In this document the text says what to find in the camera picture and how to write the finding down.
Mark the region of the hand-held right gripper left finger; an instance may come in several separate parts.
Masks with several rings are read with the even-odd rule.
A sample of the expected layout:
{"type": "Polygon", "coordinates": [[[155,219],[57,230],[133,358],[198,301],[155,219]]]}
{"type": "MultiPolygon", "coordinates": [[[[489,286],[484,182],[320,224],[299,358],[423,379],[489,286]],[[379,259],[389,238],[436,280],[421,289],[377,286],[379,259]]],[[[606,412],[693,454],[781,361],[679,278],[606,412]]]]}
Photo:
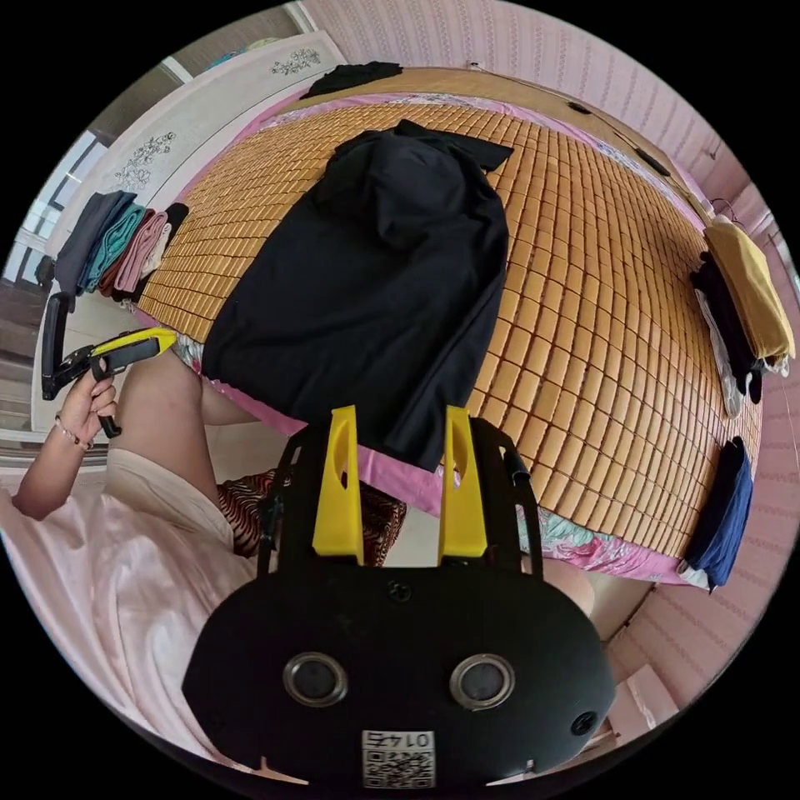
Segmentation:
{"type": "Polygon", "coordinates": [[[314,552],[332,558],[365,564],[363,520],[358,479],[356,408],[332,410],[322,439],[322,472],[317,516],[312,536],[314,552]]]}

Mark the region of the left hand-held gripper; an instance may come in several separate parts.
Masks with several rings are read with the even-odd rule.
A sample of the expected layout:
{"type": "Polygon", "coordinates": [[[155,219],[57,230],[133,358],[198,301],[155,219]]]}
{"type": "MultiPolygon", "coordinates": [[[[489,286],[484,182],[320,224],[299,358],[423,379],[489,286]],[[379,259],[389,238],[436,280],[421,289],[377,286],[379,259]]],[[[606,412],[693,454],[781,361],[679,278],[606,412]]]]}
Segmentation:
{"type": "Polygon", "coordinates": [[[134,363],[166,352],[177,340],[178,335],[169,329],[141,329],[125,332],[96,347],[83,347],[60,365],[61,386],[67,386],[86,372],[91,372],[97,380],[116,377],[134,363]]]}

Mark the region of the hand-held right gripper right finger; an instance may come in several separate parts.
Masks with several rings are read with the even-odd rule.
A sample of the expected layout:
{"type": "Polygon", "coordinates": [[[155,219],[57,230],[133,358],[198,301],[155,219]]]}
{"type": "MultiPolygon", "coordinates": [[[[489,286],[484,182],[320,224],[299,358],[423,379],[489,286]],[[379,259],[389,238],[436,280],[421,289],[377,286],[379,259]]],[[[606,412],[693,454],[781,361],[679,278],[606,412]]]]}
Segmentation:
{"type": "Polygon", "coordinates": [[[471,419],[462,407],[447,407],[443,457],[439,566],[481,559],[488,547],[471,419]]]}

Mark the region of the person's left hand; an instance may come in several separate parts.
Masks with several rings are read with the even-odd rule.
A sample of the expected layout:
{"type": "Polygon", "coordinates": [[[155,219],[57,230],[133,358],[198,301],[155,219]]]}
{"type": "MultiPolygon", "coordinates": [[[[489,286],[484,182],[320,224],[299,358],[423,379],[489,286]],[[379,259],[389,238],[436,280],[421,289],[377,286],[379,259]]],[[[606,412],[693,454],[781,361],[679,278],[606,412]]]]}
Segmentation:
{"type": "Polygon", "coordinates": [[[102,428],[103,419],[116,411],[114,377],[96,379],[86,372],[70,388],[56,425],[73,444],[87,451],[102,428]]]}

